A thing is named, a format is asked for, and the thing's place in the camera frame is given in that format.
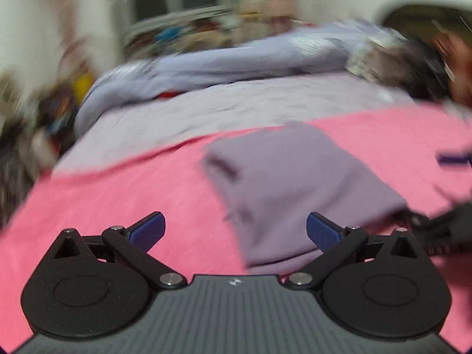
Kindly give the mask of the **lilac patterned bed sheet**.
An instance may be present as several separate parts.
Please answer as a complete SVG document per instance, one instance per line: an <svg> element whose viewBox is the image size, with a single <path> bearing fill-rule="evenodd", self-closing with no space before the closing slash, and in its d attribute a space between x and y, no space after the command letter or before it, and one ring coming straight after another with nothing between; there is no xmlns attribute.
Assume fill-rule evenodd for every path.
<svg viewBox="0 0 472 354"><path fill-rule="evenodd" d="M53 172L84 173L158 147L229 130L283 125L412 103L405 92L350 73L240 81L169 100L113 109L96 121Z"/></svg>

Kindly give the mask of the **dark bed headboard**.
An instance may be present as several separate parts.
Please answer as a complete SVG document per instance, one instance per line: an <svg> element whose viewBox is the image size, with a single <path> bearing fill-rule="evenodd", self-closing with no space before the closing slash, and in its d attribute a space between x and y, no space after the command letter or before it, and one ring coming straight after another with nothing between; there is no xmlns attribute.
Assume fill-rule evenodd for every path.
<svg viewBox="0 0 472 354"><path fill-rule="evenodd" d="M383 27L423 41L433 40L441 34L452 34L471 45L471 10L466 8L407 4L393 8L379 22Z"/></svg>

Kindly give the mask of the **purple fleece sweater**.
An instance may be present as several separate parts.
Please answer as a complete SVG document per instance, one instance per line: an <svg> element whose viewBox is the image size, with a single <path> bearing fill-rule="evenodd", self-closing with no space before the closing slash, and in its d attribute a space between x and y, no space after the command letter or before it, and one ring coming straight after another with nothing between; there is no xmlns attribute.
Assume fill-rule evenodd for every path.
<svg viewBox="0 0 472 354"><path fill-rule="evenodd" d="M307 235L312 212L342 227L371 226L407 207L367 165L303 123L219 139L202 166L251 274L289 274L321 255Z"/></svg>

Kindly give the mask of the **colourful toy box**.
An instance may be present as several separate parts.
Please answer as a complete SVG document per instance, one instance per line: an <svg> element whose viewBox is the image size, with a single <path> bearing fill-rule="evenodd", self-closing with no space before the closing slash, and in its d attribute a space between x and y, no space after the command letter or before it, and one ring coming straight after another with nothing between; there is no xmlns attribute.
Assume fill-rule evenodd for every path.
<svg viewBox="0 0 472 354"><path fill-rule="evenodd" d="M63 137L73 132L78 113L73 89L69 83L60 83L44 92L38 103L38 126L52 137Z"/></svg>

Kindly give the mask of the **lavender blue duvet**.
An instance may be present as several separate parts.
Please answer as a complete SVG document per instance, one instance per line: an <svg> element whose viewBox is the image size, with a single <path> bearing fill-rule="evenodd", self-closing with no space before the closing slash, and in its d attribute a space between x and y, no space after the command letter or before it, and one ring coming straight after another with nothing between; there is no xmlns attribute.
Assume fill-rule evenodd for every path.
<svg viewBox="0 0 472 354"><path fill-rule="evenodd" d="M81 137L105 112L163 93L297 73L341 71L361 43L385 32L384 27L350 19L301 27L232 48L128 62L104 73L88 90L73 130Z"/></svg>

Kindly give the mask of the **pink fleece blanket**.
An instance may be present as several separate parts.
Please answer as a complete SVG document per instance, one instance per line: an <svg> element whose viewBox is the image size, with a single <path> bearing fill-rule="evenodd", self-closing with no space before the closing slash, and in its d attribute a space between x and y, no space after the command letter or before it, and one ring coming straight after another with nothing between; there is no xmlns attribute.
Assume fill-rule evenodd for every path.
<svg viewBox="0 0 472 354"><path fill-rule="evenodd" d="M442 169L436 162L437 152L471 146L471 122L444 109L404 106L324 118L315 125L419 212L435 213L450 197L469 193L469 169ZM40 180L1 232L1 346L13 351L30 338L22 289L63 229L98 235L160 211L167 227L154 257L184 276L243 274L234 229L201 166L210 142L209 136L194 138L102 171Z"/></svg>

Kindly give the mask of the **red plaid shirt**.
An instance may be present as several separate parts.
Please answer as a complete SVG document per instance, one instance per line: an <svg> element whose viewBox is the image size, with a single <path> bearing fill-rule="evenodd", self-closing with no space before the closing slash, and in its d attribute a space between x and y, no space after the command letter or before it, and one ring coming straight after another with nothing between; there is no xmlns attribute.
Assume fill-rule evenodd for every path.
<svg viewBox="0 0 472 354"><path fill-rule="evenodd" d="M471 108L471 48L461 37L453 34L436 37L435 47L451 72L451 99Z"/></svg>

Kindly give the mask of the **black and beige jacket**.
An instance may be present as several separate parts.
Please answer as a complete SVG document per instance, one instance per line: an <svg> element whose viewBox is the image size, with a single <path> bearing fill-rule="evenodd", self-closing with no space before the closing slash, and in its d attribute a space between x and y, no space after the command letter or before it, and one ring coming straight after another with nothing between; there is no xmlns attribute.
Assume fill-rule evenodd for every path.
<svg viewBox="0 0 472 354"><path fill-rule="evenodd" d="M440 52L418 37L396 31L356 46L346 70L366 81L404 90L414 99L441 101L450 96L450 76Z"/></svg>

